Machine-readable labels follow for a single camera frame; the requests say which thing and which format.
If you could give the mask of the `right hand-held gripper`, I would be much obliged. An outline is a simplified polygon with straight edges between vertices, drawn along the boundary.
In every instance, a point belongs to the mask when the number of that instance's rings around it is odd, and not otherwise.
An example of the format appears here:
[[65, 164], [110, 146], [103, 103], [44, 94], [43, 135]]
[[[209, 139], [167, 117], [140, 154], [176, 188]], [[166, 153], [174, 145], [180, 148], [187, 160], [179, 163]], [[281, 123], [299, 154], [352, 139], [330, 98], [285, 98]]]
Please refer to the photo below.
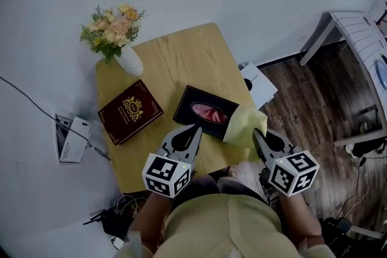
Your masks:
[[309, 189], [320, 165], [307, 150], [295, 147], [284, 135], [268, 129], [266, 134], [254, 129], [253, 143], [260, 159], [270, 172], [268, 183], [285, 196]]

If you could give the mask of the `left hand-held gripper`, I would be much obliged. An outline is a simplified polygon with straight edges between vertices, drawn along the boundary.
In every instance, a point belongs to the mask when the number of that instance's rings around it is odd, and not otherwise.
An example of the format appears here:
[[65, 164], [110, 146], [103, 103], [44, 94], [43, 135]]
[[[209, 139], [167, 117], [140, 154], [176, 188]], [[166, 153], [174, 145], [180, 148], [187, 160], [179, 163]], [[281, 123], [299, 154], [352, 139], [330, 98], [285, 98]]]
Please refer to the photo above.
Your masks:
[[192, 179], [203, 130], [199, 125], [179, 127], [168, 133], [150, 153], [141, 176], [147, 190], [175, 198]]

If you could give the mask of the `black tissue box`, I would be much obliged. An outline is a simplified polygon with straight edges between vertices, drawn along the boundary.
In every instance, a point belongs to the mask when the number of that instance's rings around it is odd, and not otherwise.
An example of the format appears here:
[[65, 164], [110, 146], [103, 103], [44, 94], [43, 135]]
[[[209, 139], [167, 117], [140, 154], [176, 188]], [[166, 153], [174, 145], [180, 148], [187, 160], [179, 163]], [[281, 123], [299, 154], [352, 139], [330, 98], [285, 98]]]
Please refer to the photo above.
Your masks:
[[197, 124], [203, 132], [222, 140], [239, 104], [193, 86], [186, 86], [173, 119], [184, 125]]

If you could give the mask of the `pale yellow cloth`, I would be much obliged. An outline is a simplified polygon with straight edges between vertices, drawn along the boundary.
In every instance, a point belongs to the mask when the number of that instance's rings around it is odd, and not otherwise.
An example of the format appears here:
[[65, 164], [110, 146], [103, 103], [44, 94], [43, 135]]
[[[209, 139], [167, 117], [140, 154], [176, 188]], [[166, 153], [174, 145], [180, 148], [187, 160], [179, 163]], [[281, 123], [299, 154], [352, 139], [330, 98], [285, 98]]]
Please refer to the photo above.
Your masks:
[[255, 129], [266, 136], [267, 116], [255, 107], [238, 106], [230, 118], [223, 142], [252, 149], [255, 147], [253, 143]]

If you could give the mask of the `person's right forearm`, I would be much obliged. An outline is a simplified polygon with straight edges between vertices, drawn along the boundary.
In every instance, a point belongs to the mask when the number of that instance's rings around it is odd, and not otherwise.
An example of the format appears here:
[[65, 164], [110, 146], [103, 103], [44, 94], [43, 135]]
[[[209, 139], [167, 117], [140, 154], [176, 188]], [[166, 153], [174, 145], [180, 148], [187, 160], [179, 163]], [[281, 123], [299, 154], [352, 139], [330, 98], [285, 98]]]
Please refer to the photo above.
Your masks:
[[323, 245], [322, 229], [317, 217], [311, 212], [304, 197], [279, 195], [282, 211], [287, 224], [288, 238], [298, 247], [306, 241], [307, 247]]

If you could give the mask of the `person's left forearm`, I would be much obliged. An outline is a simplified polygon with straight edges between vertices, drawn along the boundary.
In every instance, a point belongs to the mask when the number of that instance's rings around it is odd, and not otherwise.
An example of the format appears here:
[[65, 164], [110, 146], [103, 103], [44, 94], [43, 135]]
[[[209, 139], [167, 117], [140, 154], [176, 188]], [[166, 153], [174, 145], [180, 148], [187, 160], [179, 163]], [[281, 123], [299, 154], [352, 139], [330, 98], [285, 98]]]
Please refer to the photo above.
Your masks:
[[169, 214], [171, 207], [171, 198], [151, 193], [129, 227], [130, 231], [140, 233], [142, 244], [152, 253], [157, 250], [164, 218]]

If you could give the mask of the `white floor box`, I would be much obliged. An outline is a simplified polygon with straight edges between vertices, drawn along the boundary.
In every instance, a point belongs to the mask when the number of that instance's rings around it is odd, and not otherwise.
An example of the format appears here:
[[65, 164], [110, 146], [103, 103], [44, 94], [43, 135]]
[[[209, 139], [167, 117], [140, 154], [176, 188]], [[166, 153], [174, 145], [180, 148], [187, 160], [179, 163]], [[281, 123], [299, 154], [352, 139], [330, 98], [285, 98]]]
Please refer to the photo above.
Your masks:
[[243, 79], [252, 81], [252, 90], [249, 91], [257, 109], [261, 109], [274, 98], [278, 89], [253, 63], [248, 63], [240, 69]]

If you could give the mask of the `white wiring box cover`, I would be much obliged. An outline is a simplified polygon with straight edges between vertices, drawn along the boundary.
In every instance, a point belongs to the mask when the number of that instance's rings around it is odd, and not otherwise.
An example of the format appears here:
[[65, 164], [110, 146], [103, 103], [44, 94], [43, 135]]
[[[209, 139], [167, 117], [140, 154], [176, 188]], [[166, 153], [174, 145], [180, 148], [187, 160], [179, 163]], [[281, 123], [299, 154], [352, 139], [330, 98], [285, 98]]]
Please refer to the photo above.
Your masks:
[[65, 146], [61, 154], [63, 161], [75, 161], [75, 164], [82, 163], [84, 150], [88, 146], [93, 125], [91, 122], [79, 117], [72, 119], [70, 131], [65, 140]]

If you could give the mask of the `person's legs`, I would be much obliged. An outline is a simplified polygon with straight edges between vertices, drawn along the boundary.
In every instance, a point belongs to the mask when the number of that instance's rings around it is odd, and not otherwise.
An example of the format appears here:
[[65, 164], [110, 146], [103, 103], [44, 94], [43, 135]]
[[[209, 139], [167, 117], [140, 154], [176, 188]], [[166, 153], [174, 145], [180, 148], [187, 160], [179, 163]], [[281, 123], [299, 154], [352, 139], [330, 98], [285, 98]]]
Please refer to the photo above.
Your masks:
[[258, 193], [229, 177], [221, 177], [217, 181], [210, 175], [194, 178], [184, 193], [187, 194], [187, 200], [217, 193], [228, 195], [246, 195], [263, 202], [265, 205], [268, 205], [268, 203]]

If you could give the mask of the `maroon book with gold print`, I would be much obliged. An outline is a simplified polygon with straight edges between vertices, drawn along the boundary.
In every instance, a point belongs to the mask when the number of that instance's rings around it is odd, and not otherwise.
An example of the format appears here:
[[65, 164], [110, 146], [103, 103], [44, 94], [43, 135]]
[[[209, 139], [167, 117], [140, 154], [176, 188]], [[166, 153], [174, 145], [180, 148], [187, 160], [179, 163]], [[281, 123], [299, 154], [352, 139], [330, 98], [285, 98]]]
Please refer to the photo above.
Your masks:
[[120, 145], [163, 114], [142, 80], [104, 106], [98, 115], [113, 144]]

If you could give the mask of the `person's pale yellow top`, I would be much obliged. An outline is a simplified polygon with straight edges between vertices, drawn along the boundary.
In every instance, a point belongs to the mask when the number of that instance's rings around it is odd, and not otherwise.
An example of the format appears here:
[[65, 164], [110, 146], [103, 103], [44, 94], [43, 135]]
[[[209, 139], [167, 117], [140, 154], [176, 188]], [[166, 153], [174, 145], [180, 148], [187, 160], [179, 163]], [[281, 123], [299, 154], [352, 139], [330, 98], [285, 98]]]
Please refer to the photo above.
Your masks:
[[294, 245], [276, 213], [245, 195], [191, 199], [169, 215], [164, 242], [155, 252], [127, 242], [113, 258], [336, 258], [324, 244]]

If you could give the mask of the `black bag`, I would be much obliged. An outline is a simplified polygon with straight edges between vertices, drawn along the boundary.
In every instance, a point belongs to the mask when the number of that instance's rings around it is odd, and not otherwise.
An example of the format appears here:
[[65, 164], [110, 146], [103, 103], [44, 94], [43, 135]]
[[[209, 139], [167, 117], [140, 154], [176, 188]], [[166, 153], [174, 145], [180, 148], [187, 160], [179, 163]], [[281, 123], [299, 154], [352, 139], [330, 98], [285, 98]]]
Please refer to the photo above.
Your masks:
[[356, 143], [352, 150], [352, 154], [358, 158], [367, 153], [370, 153], [373, 150], [376, 150], [378, 154], [381, 154], [384, 151], [386, 145], [387, 137]]

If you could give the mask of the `white textured vase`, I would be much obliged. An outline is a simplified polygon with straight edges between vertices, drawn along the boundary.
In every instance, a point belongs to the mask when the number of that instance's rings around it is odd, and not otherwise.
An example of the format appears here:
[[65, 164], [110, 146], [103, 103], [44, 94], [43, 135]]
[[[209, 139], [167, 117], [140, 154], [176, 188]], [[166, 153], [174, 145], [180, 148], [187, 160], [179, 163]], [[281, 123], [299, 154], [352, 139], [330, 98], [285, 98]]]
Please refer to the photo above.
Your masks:
[[137, 53], [129, 45], [121, 47], [120, 55], [115, 58], [128, 74], [137, 77], [143, 74], [143, 63]]

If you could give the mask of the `black router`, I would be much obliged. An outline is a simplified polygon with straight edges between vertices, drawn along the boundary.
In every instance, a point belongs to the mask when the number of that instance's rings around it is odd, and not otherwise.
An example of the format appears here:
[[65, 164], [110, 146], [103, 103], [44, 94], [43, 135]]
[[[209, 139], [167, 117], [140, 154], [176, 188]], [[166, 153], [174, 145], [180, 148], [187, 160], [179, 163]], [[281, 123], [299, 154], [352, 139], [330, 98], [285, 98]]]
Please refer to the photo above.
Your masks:
[[129, 230], [129, 226], [133, 222], [133, 218], [129, 215], [118, 214], [115, 212], [115, 208], [111, 207], [101, 211], [88, 222], [83, 223], [83, 225], [88, 225], [93, 222], [101, 222], [106, 234], [124, 238]]

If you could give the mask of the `black device with grey tube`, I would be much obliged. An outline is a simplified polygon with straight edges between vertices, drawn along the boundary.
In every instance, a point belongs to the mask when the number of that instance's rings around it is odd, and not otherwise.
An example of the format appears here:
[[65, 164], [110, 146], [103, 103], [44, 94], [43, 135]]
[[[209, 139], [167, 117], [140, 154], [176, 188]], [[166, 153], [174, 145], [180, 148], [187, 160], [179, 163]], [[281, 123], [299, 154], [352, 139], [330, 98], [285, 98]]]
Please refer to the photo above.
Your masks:
[[320, 220], [322, 236], [336, 258], [387, 258], [387, 232], [360, 228], [347, 218]]

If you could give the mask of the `blue plate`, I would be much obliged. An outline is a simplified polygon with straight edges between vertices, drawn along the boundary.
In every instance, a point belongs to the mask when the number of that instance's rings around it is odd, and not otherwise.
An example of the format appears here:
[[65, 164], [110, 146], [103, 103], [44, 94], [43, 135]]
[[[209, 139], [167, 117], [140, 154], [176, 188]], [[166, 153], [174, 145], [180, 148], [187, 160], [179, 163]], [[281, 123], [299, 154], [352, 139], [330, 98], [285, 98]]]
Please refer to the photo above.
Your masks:
[[387, 64], [384, 60], [376, 62], [377, 75], [384, 89], [387, 89]]

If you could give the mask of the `peach and yellow flower bouquet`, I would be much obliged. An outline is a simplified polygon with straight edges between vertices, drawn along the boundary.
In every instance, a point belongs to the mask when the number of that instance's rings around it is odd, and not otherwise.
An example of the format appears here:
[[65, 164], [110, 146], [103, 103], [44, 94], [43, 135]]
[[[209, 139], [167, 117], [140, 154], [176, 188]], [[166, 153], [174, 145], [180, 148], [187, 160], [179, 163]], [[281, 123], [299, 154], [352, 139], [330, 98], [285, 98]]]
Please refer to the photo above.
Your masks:
[[110, 63], [113, 58], [122, 55], [123, 47], [138, 38], [144, 15], [144, 10], [138, 11], [129, 4], [122, 4], [116, 10], [103, 10], [97, 6], [91, 14], [91, 22], [81, 26], [80, 41]]

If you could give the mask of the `white desk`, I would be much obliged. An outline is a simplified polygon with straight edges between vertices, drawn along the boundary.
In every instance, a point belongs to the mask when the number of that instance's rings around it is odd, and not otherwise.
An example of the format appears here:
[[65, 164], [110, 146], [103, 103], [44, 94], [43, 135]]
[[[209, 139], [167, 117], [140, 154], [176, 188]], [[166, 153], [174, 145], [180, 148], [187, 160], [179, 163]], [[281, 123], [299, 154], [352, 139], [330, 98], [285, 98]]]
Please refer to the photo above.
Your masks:
[[340, 31], [359, 62], [361, 72], [376, 101], [376, 109], [379, 113], [382, 128], [336, 140], [333, 144], [339, 147], [385, 138], [387, 137], [387, 87], [384, 87], [378, 78], [377, 62], [382, 61], [384, 56], [387, 57], [387, 41], [385, 41], [383, 34], [373, 20], [368, 19], [366, 14], [356, 11], [329, 12], [329, 23], [319, 33], [311, 48], [301, 59], [300, 65], [307, 64], [335, 28]]

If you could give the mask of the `open wall wiring box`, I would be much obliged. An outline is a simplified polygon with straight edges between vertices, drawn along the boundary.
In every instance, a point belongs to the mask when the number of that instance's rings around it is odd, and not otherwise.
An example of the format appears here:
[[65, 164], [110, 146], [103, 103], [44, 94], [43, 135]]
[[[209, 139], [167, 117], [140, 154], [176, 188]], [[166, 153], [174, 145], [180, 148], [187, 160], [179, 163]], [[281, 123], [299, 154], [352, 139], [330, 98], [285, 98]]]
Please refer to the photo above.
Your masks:
[[56, 114], [56, 141], [57, 141], [56, 144], [57, 144], [58, 159], [60, 163], [71, 163], [71, 164], [76, 163], [73, 160], [63, 161], [61, 159], [63, 147], [65, 146], [65, 140], [70, 131], [72, 122], [73, 121], [70, 118], [66, 118]]

